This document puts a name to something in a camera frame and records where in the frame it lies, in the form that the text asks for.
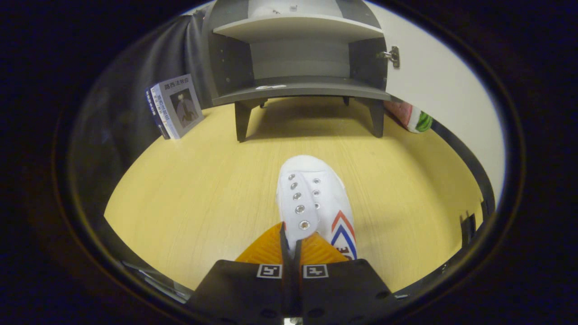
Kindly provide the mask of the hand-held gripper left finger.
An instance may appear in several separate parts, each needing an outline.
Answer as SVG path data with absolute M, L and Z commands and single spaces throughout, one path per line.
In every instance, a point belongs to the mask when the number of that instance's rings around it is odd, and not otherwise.
M 211 325 L 282 325 L 292 270 L 285 224 L 260 235 L 236 260 L 218 260 L 186 302 Z

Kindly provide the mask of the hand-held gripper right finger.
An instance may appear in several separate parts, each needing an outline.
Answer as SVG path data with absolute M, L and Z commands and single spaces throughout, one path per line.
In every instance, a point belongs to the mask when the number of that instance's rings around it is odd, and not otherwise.
M 400 302 L 367 260 L 345 258 L 318 233 L 298 247 L 304 325 L 378 325 L 396 313 Z

